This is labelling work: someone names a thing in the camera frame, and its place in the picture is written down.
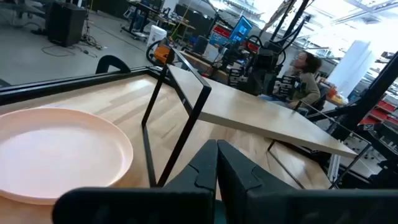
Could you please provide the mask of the wooden workbench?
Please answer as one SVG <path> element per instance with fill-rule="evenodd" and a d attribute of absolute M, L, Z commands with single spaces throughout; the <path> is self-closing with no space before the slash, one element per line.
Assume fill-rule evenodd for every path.
<path fill-rule="evenodd" d="M 180 51 L 180 53 L 192 65 L 193 68 L 199 71 L 199 73 L 205 73 L 205 76 L 208 78 L 213 73 L 213 69 L 211 68 L 211 65 L 209 63 L 206 63 L 199 58 L 196 58 L 188 53 L 185 53 L 184 51 Z M 211 79 L 227 84 L 228 74 L 222 70 L 217 70 Z"/>

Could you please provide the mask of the blue computer monitor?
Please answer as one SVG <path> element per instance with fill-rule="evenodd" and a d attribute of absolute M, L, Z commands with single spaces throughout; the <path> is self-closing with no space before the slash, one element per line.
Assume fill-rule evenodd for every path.
<path fill-rule="evenodd" d="M 235 44 L 236 42 L 239 42 L 242 44 L 251 30 L 252 24 L 244 16 L 241 16 L 229 36 L 229 43 Z"/>

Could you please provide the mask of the person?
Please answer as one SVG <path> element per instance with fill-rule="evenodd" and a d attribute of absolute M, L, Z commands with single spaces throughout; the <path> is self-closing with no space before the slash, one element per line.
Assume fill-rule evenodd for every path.
<path fill-rule="evenodd" d="M 283 74 L 284 76 L 293 76 L 298 78 L 305 86 L 296 89 L 293 92 L 291 100 L 281 101 L 274 96 L 259 95 L 262 100 L 273 102 L 286 108 L 294 109 L 300 101 L 299 111 L 306 111 L 306 104 L 312 105 L 320 99 L 320 90 L 314 78 L 314 74 L 321 67 L 322 61 L 309 52 L 300 52 L 294 60 L 293 65 Z"/>

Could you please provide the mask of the orange device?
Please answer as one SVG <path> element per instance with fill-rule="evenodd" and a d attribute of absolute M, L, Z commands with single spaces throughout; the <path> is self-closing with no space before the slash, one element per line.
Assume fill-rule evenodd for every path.
<path fill-rule="evenodd" d="M 165 64 L 170 53 L 170 47 L 165 44 L 158 44 L 154 51 L 154 58 L 156 64 Z"/>

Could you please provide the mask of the black speaker box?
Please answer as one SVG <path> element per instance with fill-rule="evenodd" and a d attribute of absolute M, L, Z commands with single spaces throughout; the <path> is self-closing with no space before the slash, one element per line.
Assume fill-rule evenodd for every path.
<path fill-rule="evenodd" d="M 46 19 L 48 40 L 62 47 L 79 43 L 85 19 L 83 8 L 67 2 L 53 2 Z"/>

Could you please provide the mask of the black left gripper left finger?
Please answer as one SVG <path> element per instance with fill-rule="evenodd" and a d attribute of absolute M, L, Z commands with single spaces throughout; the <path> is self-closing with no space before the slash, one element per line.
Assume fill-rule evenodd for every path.
<path fill-rule="evenodd" d="M 209 140 L 163 187 L 83 187 L 63 194 L 53 224 L 212 224 L 218 145 Z"/>

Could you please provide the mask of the white bucket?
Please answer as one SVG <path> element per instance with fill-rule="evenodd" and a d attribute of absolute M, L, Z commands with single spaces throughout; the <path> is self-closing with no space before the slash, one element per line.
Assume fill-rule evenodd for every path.
<path fill-rule="evenodd" d="M 167 36 L 167 31 L 156 26 L 156 25 L 151 25 L 150 27 L 150 33 L 149 36 L 147 38 L 147 49 L 149 49 L 149 47 L 154 43 L 157 42 L 159 40 L 162 40 L 164 38 L 166 38 Z"/>

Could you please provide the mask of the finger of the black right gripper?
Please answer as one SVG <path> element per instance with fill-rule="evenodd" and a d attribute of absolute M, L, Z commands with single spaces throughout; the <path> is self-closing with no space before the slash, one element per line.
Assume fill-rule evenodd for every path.
<path fill-rule="evenodd" d="M 274 90 L 274 75 L 265 74 L 262 85 L 262 94 L 271 95 L 273 90 Z"/>
<path fill-rule="evenodd" d="M 252 73 L 248 77 L 248 93 L 258 95 L 261 92 L 261 77 L 258 73 Z"/>

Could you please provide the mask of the white panel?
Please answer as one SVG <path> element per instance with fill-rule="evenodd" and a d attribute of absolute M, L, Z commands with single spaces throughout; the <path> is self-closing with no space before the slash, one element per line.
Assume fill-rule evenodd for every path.
<path fill-rule="evenodd" d="M 327 78 L 344 98 L 354 90 L 377 59 L 371 41 L 355 40 Z"/>

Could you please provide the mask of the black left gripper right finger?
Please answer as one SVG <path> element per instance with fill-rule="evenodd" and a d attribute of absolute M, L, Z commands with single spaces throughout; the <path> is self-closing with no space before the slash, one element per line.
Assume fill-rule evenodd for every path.
<path fill-rule="evenodd" d="M 298 190 L 219 140 L 217 176 L 232 224 L 398 224 L 398 190 Z"/>

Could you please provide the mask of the red storage bins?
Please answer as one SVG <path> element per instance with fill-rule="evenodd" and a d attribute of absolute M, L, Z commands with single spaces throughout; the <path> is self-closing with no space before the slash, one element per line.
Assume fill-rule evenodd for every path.
<path fill-rule="evenodd" d="M 398 124 L 398 106 L 381 100 L 377 105 L 362 119 L 360 124 L 376 124 L 382 121 L 390 121 Z"/>

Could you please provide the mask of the cream plate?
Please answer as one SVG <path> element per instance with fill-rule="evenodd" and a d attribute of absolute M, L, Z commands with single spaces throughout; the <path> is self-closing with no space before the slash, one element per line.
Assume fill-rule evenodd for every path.
<path fill-rule="evenodd" d="M 130 140 L 99 116 L 66 108 L 0 115 L 0 196 L 53 205 L 69 190 L 109 187 L 129 170 Z"/>

